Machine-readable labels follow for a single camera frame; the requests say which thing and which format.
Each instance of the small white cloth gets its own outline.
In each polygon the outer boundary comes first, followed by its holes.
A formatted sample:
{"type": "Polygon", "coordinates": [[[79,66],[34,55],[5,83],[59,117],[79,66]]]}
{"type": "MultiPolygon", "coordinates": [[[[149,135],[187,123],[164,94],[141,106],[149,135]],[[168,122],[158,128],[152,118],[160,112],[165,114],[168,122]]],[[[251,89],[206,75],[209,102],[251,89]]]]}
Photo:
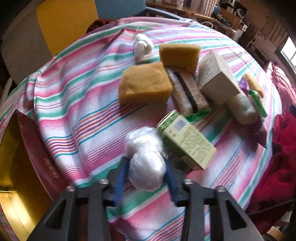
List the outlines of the small white cloth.
{"type": "Polygon", "coordinates": [[[143,59],[145,55],[153,51],[153,42],[144,34],[137,34],[133,44],[133,53],[139,60],[143,59]]]}

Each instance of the white cardboard box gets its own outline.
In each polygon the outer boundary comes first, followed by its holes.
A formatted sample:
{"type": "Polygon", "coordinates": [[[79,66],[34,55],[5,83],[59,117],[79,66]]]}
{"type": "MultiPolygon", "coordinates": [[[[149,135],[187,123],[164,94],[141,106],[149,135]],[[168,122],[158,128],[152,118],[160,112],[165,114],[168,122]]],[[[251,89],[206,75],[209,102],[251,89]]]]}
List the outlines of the white cardboard box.
{"type": "Polygon", "coordinates": [[[239,94],[240,90],[228,64],[214,51],[199,62],[199,89],[217,106],[239,94]]]}

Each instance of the blue chair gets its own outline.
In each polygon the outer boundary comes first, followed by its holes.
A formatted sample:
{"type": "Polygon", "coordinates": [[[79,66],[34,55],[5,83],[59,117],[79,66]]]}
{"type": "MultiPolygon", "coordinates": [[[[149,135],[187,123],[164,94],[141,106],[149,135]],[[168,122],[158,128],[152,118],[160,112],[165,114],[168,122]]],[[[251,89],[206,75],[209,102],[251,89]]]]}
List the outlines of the blue chair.
{"type": "Polygon", "coordinates": [[[147,7],[145,0],[94,0],[99,18],[120,19],[146,16],[147,13],[179,20],[181,17],[167,11],[147,7]]]}

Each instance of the white plastic bag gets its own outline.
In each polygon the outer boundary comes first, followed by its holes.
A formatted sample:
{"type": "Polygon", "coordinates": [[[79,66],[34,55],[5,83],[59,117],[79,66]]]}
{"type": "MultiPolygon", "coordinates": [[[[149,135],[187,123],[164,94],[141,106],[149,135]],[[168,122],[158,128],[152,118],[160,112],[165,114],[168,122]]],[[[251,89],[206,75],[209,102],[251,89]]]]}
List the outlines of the white plastic bag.
{"type": "Polygon", "coordinates": [[[133,44],[133,52],[138,60],[142,60],[145,55],[153,51],[153,42],[144,34],[137,34],[133,44]]]}
{"type": "Polygon", "coordinates": [[[140,148],[163,152],[163,142],[155,128],[142,127],[127,134],[124,143],[125,156],[132,158],[140,148]]]}
{"type": "Polygon", "coordinates": [[[226,105],[234,118],[242,125],[253,124],[258,119],[256,108],[244,92],[226,101],[226,105]]]}
{"type": "Polygon", "coordinates": [[[152,192],[161,186],[166,172],[162,154],[156,129],[143,127],[128,133],[125,155],[131,158],[128,176],[134,187],[152,192]]]}
{"type": "Polygon", "coordinates": [[[161,154],[141,148],[130,161],[128,176],[135,188],[153,192],[163,183],[165,172],[165,161],[161,154]]]}

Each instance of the cardboard box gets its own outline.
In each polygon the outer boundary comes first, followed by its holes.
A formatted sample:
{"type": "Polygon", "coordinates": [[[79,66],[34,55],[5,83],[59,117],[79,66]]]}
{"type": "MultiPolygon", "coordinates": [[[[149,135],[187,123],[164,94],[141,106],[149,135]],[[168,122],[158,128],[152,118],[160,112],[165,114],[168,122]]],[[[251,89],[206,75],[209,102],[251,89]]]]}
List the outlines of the cardboard box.
{"type": "Polygon", "coordinates": [[[157,125],[166,146],[192,170],[206,169],[216,148],[188,120],[173,110],[157,125]]]}
{"type": "Polygon", "coordinates": [[[217,106],[240,92],[228,64],[212,50],[199,62],[198,85],[200,91],[217,106]]]}

